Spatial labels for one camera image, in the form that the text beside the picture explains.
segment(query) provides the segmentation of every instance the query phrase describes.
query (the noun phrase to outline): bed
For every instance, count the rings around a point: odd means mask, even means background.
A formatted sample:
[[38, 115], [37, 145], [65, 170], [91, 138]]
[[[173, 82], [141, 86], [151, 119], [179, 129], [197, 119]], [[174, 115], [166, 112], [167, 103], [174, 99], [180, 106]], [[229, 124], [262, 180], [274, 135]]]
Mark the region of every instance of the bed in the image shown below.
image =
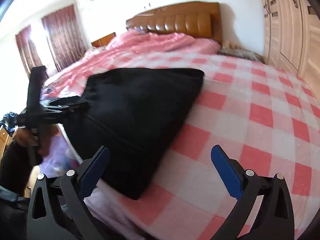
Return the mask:
[[[222, 44], [218, 3], [168, 5], [136, 15], [126, 26], [147, 34], [125, 42], [117, 36], [105, 50], [66, 68], [46, 83], [44, 99], [81, 95], [88, 76], [121, 67], [197, 68], [205, 72], [204, 87], [142, 198], [128, 199], [100, 181], [85, 200], [92, 214], [128, 239], [141, 239], [131, 222], [158, 239], [210, 239], [236, 203], [210, 160], [212, 146], [220, 144], [245, 169], [260, 176], [284, 175], [297, 239], [320, 207], [320, 106], [305, 81], [262, 63], [179, 50], [194, 38]], [[170, 36], [175, 32], [189, 36]], [[137, 39], [147, 43], [136, 46]], [[79, 159], [67, 138], [59, 140], [65, 145], [61, 152]], [[51, 154], [41, 171], [50, 172], [55, 160]], [[250, 230], [261, 200], [257, 198], [241, 235]]]

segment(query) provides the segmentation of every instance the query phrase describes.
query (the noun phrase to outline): black duffel bag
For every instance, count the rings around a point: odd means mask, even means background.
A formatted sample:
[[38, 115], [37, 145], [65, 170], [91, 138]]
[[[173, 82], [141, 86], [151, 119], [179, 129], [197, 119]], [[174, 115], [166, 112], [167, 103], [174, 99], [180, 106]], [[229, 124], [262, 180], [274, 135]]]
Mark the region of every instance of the black duffel bag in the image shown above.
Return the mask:
[[81, 96], [90, 108], [69, 116], [64, 129], [82, 159], [101, 145], [109, 148], [102, 179], [138, 199], [182, 127], [203, 76], [190, 68], [118, 68], [90, 76]]

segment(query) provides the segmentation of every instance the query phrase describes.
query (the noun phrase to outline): wooden wardrobe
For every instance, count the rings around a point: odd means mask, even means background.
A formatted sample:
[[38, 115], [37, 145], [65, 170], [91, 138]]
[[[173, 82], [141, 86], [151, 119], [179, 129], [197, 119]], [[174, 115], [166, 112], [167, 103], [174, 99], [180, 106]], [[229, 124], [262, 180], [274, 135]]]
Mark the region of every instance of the wooden wardrobe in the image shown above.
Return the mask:
[[262, 0], [264, 57], [306, 80], [320, 102], [320, 20], [307, 0]]

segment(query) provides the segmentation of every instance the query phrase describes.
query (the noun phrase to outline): red curtain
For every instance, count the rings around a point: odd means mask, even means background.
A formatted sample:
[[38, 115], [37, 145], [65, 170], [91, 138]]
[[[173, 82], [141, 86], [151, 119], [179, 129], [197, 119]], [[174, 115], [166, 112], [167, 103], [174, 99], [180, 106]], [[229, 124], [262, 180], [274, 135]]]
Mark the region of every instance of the red curtain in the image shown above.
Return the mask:
[[74, 5], [42, 18], [49, 47], [58, 71], [80, 59], [85, 46], [76, 21]]
[[31, 26], [27, 26], [16, 35], [16, 42], [25, 71], [30, 76], [31, 68], [41, 66], [41, 60], [36, 51], [36, 46], [31, 40]]

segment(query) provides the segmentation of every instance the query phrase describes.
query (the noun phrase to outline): black plastic bag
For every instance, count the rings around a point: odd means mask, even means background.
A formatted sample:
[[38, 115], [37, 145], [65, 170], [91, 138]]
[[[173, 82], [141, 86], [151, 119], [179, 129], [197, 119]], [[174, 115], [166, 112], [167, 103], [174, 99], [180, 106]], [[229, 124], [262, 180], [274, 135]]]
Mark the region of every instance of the black plastic bag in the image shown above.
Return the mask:
[[0, 126], [3, 125], [7, 133], [12, 137], [14, 133], [16, 118], [18, 114], [10, 112], [3, 116], [3, 119], [0, 121]]

